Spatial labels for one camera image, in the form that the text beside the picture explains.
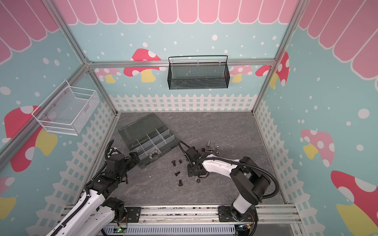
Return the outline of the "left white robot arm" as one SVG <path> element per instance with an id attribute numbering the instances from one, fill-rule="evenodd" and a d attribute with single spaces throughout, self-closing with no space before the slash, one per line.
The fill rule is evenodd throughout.
<path id="1" fill-rule="evenodd" d="M 47 235 L 94 236 L 110 222 L 127 219 L 128 210 L 123 201 L 110 197 L 120 183 L 127 183 L 127 172 L 140 159 L 136 152 L 128 156 L 111 148 L 105 152 L 105 163 L 84 185 L 84 194 L 77 204 Z"/>

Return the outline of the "dark green compartment organizer box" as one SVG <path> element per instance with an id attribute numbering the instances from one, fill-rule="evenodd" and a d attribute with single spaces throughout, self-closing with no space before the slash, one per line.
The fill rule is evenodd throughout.
<path id="1" fill-rule="evenodd" d="M 118 132 L 128 149 L 138 154 L 141 169 L 178 146 L 173 132 L 154 113 L 120 128 Z"/>

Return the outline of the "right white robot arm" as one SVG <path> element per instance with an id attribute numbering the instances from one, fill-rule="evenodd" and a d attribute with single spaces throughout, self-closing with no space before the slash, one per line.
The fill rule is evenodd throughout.
<path id="1" fill-rule="evenodd" d="M 189 163 L 189 176 L 205 178 L 210 173 L 220 174 L 232 179 L 239 191 L 233 203 L 219 207 L 219 221 L 242 222 L 257 221 L 256 205 L 262 200 L 276 196 L 279 192 L 277 179 L 259 167 L 250 157 L 240 160 L 226 159 L 210 154 L 201 155 L 195 147 L 182 150 Z"/>

